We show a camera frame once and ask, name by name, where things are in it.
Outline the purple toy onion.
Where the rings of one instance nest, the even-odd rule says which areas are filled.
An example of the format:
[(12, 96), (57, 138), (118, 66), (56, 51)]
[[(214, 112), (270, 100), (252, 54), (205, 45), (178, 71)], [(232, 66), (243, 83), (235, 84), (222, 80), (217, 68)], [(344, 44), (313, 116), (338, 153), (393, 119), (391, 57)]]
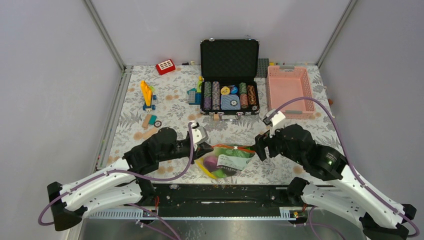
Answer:
[(203, 165), (211, 171), (217, 167), (218, 158), (214, 155), (210, 155), (204, 158)]

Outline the green white bok choy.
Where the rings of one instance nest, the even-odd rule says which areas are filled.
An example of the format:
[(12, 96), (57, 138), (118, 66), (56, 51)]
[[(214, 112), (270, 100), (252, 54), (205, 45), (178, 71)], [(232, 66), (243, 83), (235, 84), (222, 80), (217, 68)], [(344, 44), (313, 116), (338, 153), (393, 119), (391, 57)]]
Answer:
[(217, 178), (227, 178), (238, 175), (250, 163), (255, 153), (250, 150), (242, 150), (237, 146), (215, 147), (213, 154), (218, 158), (217, 167), (208, 169)]

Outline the clear orange-zip bag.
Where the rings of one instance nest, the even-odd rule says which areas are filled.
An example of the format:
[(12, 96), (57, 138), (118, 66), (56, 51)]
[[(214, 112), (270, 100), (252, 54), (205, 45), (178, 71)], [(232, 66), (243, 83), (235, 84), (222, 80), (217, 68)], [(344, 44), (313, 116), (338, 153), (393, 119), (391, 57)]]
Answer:
[(194, 162), (204, 174), (217, 180), (240, 174), (255, 155), (256, 152), (250, 146), (216, 144), (212, 152)]

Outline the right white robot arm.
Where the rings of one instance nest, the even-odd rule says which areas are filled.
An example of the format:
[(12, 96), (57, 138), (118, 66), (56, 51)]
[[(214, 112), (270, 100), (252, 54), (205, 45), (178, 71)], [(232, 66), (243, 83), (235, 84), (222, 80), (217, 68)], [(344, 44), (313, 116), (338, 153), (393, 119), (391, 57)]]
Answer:
[(336, 149), (318, 144), (298, 124), (285, 125), (285, 115), (269, 112), (269, 130), (255, 137), (254, 149), (261, 160), (278, 155), (301, 165), (311, 176), (339, 190), (339, 194), (295, 177), (286, 190), (293, 206), (311, 205), (329, 211), (358, 227), (369, 240), (405, 240), (405, 223), (416, 214), (410, 204), (397, 203), (361, 179), (346, 157)]

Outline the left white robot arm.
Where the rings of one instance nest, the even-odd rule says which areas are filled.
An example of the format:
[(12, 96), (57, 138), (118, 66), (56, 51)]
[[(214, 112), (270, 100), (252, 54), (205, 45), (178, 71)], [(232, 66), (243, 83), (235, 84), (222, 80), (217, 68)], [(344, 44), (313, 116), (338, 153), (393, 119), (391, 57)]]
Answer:
[[(124, 153), (109, 166), (68, 184), (57, 181), (47, 186), (52, 225), (56, 231), (78, 225), (90, 214), (115, 206), (152, 204), (156, 198), (153, 182), (170, 182), (184, 175), (194, 161), (213, 148), (208, 134), (196, 121), (188, 124), (187, 136), (178, 140), (177, 132), (163, 127), (141, 144)], [(185, 169), (169, 178), (149, 177), (161, 162), (188, 158)]]

